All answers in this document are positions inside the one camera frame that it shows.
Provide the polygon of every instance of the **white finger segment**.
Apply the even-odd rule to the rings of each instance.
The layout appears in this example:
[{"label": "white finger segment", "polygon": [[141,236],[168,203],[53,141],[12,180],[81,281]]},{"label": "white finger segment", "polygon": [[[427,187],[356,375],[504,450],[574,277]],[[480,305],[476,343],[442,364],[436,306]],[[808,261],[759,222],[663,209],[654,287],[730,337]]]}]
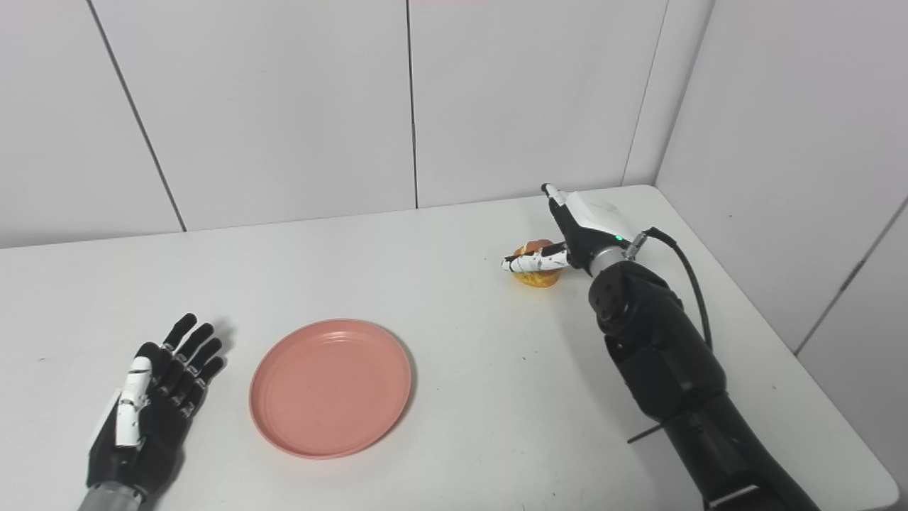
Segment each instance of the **white finger segment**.
[{"label": "white finger segment", "polygon": [[542,255],[541,250],[537,250],[529,254],[518,255],[513,259],[505,259],[501,262],[501,267],[513,273],[545,272],[570,266],[567,260],[566,248],[545,256]]},{"label": "white finger segment", "polygon": [[123,392],[116,406],[116,439],[118,447],[135,447],[141,442],[139,411],[148,403],[148,383],[152,379],[152,361],[137,356],[129,367]]}]

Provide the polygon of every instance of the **robotic arm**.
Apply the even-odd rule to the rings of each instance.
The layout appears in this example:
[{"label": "robotic arm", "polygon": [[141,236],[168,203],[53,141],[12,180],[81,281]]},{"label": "robotic arm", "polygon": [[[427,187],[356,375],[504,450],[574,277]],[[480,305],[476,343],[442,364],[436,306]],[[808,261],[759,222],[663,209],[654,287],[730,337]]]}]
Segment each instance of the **robotic arm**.
[{"label": "robotic arm", "polygon": [[565,242],[506,257],[502,266],[539,271],[563,260],[593,277],[589,304],[608,353],[643,413],[666,430],[705,506],[818,511],[738,413],[726,391],[725,371],[681,300],[665,280],[633,260],[650,236],[674,245],[699,296],[674,240],[654,228],[631,243],[632,231],[615,208],[597,217],[577,193],[564,194],[552,185],[542,189]]}]

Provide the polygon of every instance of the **white wall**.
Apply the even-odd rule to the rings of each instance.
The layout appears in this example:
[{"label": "white wall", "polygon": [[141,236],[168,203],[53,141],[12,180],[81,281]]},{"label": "white wall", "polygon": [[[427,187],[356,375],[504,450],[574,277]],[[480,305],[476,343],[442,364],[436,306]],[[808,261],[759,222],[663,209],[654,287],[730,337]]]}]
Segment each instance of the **white wall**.
[{"label": "white wall", "polygon": [[908,510],[908,215],[902,213],[801,362],[902,487]]},{"label": "white wall", "polygon": [[666,2],[411,2],[419,204],[621,185]]},{"label": "white wall", "polygon": [[94,0],[187,228],[414,206],[404,0]]},{"label": "white wall", "polygon": [[906,18],[766,0],[709,21],[657,186],[793,349],[908,193]]},{"label": "white wall", "polygon": [[651,183],[710,1],[94,0],[152,150],[89,2],[5,6],[0,246],[179,228],[153,154],[189,229]]},{"label": "white wall", "polygon": [[0,2],[0,248],[180,230],[83,2]]}]

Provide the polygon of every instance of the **pink plate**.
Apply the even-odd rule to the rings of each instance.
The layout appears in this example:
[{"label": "pink plate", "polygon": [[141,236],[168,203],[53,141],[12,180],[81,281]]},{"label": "pink plate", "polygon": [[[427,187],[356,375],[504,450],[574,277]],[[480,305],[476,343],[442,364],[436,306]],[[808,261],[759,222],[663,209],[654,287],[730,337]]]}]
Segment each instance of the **pink plate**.
[{"label": "pink plate", "polygon": [[304,326],[268,352],[252,378],[249,408],[280,450],[345,456],[394,426],[410,397],[410,361],[386,330],[355,319]]}]

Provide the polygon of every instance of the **white table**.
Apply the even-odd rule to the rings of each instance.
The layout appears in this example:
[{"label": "white table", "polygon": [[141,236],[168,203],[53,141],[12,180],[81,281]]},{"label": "white table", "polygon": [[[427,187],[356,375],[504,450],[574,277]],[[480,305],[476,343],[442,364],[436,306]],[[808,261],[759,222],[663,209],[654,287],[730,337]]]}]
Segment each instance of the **white table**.
[{"label": "white table", "polygon": [[[655,188],[586,198],[686,250],[732,398],[824,511],[895,500],[892,478]],[[77,507],[93,428],[134,350],[193,311],[229,341],[229,361],[159,511],[699,510],[664,433],[625,442],[651,423],[607,356],[589,277],[536,289],[499,269],[539,237],[559,239],[543,197],[0,250],[0,508]],[[638,260],[694,303],[667,248],[650,242]],[[414,395],[361,453],[288,456],[252,425],[250,379],[284,335],[330,317],[396,334]]]}]

